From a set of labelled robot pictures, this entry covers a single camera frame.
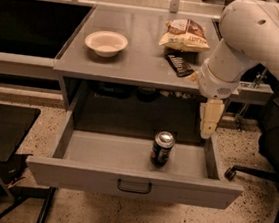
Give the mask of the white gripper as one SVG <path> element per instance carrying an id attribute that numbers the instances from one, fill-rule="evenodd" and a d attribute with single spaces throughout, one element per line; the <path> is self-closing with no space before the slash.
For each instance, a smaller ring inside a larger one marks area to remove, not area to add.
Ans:
<path id="1" fill-rule="evenodd" d="M 200 135 L 208 139 L 215 133 L 225 108 L 222 99 L 231 96 L 240 82 L 241 72 L 231 65 L 206 59 L 198 73 L 199 92 L 208 98 L 201 103 L 200 110 Z"/>

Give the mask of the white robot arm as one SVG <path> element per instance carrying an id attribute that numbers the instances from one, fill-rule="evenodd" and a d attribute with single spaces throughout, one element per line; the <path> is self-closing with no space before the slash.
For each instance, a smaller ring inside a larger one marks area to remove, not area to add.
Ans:
<path id="1" fill-rule="evenodd" d="M 235 0 L 219 19 L 221 40 L 198 72 L 200 135 L 210 138 L 224 112 L 223 100 L 239 86 L 241 76 L 262 64 L 279 81 L 279 4 Z"/>

